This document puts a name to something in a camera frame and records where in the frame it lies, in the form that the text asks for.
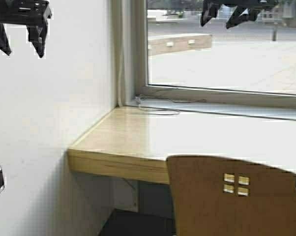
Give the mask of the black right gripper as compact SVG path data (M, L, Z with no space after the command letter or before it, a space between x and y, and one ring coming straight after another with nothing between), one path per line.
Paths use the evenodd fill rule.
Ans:
M233 14L226 22L226 29L236 27L248 21L257 20L257 10L272 10L278 5L277 0L204 0L200 17L203 27L212 18L216 18L221 5L236 7Z

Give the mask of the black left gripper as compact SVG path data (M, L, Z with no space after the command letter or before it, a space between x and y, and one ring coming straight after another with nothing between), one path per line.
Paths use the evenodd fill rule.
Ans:
M52 11L47 0L0 0L0 50L11 54L5 24L26 25L28 41L34 46L38 56L44 57L48 32L48 19Z

